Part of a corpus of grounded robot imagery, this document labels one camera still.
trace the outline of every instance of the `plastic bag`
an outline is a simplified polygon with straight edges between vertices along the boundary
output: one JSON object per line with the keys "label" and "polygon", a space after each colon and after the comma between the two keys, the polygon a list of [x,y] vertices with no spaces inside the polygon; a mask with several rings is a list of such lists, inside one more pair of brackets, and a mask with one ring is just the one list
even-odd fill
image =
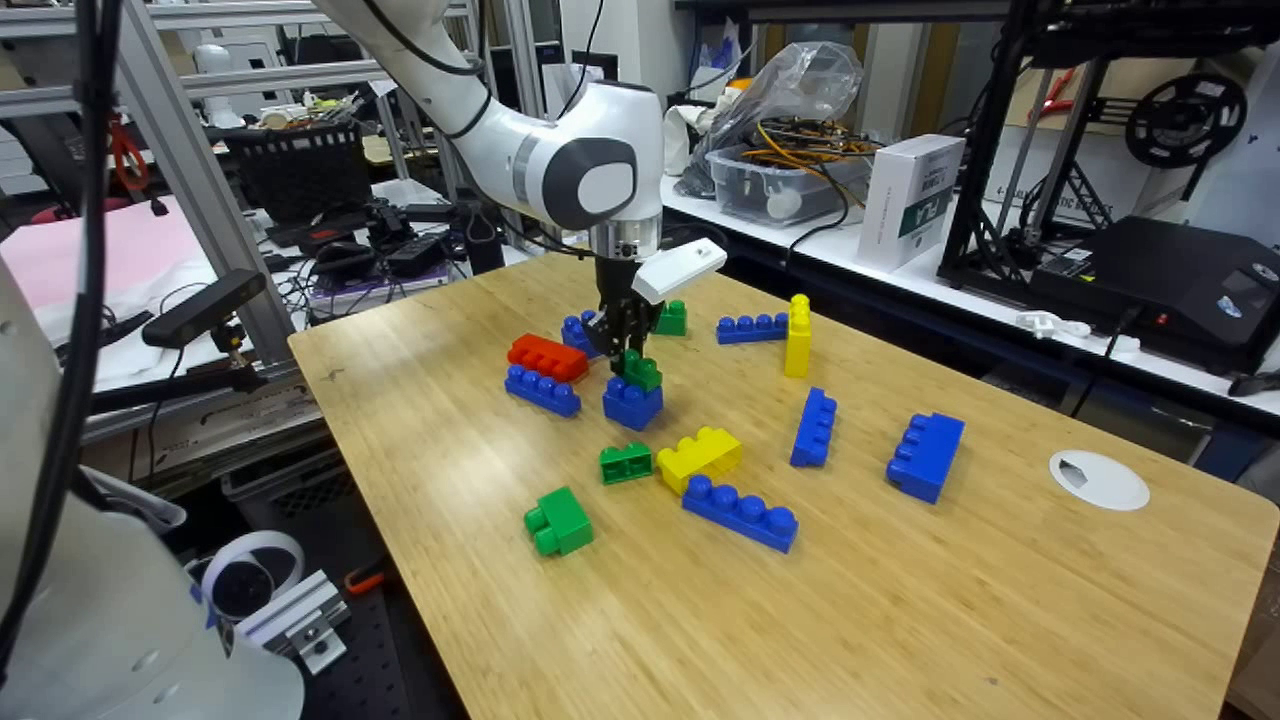
{"label": "plastic bag", "polygon": [[775,51],[754,90],[717,116],[711,131],[693,149],[678,192],[717,198],[707,152],[743,146],[760,116],[835,124],[851,113],[866,86],[866,65],[848,45],[806,40]]}

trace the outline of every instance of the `red lego brick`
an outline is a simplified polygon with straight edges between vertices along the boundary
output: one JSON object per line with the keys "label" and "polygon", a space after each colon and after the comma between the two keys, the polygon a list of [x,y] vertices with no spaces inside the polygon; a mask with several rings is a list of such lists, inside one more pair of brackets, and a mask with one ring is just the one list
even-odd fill
{"label": "red lego brick", "polygon": [[544,338],[515,338],[515,345],[507,349],[507,363],[533,369],[539,378],[555,378],[561,386],[574,386],[590,374],[584,353]]}

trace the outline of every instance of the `wooden table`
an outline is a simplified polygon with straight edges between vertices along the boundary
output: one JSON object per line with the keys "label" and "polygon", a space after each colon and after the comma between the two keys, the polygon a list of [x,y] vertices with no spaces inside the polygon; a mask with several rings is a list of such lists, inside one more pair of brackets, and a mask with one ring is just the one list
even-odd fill
{"label": "wooden table", "polygon": [[[717,317],[781,302],[707,276],[689,341],[652,341],[670,411],[720,425],[732,475],[799,515],[793,557],[689,515],[658,482],[606,487],[629,439],[507,401],[505,353],[593,309],[593,263],[533,259],[293,338],[322,411],[472,717],[1215,717],[1277,539],[1277,509],[1197,467],[818,322],[842,396],[832,465],[788,467],[810,391],[781,345],[717,349]],[[935,509],[884,484],[911,411],[969,419]],[[1112,515],[1045,465],[1098,450],[1151,484]],[[597,539],[539,562],[519,515],[574,484]]]}

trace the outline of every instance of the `white box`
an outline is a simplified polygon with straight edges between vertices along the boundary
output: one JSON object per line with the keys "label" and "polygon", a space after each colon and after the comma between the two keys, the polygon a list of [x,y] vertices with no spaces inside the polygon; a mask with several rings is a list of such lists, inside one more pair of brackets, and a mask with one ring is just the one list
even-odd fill
{"label": "white box", "polygon": [[939,256],[950,245],[950,207],[955,198],[963,141],[911,138],[876,152],[861,256],[902,269],[918,256]]}

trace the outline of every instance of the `blue lego brick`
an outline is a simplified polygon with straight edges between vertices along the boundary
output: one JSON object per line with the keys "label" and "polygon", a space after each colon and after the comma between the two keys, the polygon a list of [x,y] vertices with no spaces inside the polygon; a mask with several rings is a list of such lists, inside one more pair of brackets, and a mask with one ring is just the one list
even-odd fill
{"label": "blue lego brick", "polygon": [[952,475],[960,435],[963,435],[963,419],[955,418],[939,418],[939,411],[911,418],[911,425],[906,428],[906,439],[895,445],[884,467],[888,484],[925,504],[935,504]]}
{"label": "blue lego brick", "polygon": [[720,345],[774,345],[774,341],[788,341],[788,312],[775,312],[775,317],[720,317],[717,341],[720,341]]}
{"label": "blue lego brick", "polygon": [[835,428],[835,401],[813,390],[799,410],[793,467],[826,467],[832,452],[832,428]]}
{"label": "blue lego brick", "polygon": [[593,332],[590,323],[597,322],[597,312],[582,312],[582,317],[563,317],[561,323],[561,341],[584,358],[597,358]]}
{"label": "blue lego brick", "polygon": [[666,390],[642,390],[629,386],[626,378],[613,378],[606,390],[606,418],[645,434],[658,418],[666,411]]}
{"label": "blue lego brick", "polygon": [[683,509],[775,551],[793,551],[799,532],[797,513],[769,509],[760,496],[742,496],[732,484],[711,484],[707,475],[689,482]]}
{"label": "blue lego brick", "polygon": [[539,374],[533,374],[533,369],[515,369],[515,363],[513,363],[505,390],[507,390],[513,396],[538,405],[538,410],[555,411],[555,418],[577,418],[577,411],[584,410],[584,401],[582,401],[568,386],[561,386],[561,381],[553,381],[553,378],[539,378]]}

